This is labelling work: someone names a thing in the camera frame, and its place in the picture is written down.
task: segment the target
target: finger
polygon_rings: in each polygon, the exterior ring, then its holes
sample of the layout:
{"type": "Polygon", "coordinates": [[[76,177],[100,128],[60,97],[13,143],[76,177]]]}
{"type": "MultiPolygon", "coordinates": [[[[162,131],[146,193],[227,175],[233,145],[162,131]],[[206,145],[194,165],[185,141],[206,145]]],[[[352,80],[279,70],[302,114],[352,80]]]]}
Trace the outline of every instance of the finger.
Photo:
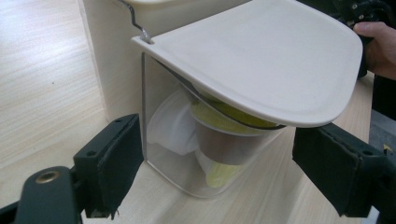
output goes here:
{"type": "Polygon", "coordinates": [[[384,22],[359,22],[353,27],[353,30],[358,35],[363,35],[367,37],[373,37],[380,39],[383,36],[388,36],[391,33],[391,28],[388,27],[384,22]]]}

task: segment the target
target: white lid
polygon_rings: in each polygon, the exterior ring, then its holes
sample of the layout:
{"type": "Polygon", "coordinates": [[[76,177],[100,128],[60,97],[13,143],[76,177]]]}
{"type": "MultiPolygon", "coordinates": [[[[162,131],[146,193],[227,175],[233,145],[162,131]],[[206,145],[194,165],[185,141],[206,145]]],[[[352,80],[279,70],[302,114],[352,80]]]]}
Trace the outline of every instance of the white lid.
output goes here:
{"type": "Polygon", "coordinates": [[[260,119],[331,122],[347,106],[362,46],[342,23],[293,0],[253,0],[152,38],[150,56],[260,119]]]}

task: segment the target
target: wooden surface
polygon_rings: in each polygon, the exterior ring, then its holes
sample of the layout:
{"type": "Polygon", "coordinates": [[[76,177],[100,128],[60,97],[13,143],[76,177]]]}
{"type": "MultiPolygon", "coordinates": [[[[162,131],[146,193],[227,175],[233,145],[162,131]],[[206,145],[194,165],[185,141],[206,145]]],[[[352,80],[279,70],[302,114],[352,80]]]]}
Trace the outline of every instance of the wooden surface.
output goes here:
{"type": "MultiPolygon", "coordinates": [[[[0,207],[40,169],[72,157],[106,124],[77,1],[0,3],[0,207]]],[[[372,79],[336,121],[367,140],[372,79]]],[[[114,221],[84,223],[360,223],[339,218],[291,160],[293,128],[219,197],[182,193],[143,163],[114,221]]]]}

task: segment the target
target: transparent plastic container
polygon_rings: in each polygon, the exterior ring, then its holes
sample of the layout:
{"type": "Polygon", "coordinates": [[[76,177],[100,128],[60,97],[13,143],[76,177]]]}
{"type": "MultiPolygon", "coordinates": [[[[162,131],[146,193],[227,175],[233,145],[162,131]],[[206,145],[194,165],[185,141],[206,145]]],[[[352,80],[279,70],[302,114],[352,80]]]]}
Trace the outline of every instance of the transparent plastic container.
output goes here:
{"type": "Polygon", "coordinates": [[[146,159],[193,196],[222,193],[283,130],[198,91],[147,55],[143,71],[146,159]]]}

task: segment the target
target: hand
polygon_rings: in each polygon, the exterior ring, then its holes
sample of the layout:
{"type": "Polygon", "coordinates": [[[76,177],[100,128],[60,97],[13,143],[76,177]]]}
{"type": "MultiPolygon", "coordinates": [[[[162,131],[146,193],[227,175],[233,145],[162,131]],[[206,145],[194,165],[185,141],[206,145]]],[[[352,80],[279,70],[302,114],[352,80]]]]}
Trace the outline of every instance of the hand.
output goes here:
{"type": "Polygon", "coordinates": [[[384,22],[360,22],[353,30],[358,35],[372,37],[365,47],[368,69],[382,77],[396,80],[396,30],[384,22]]]}

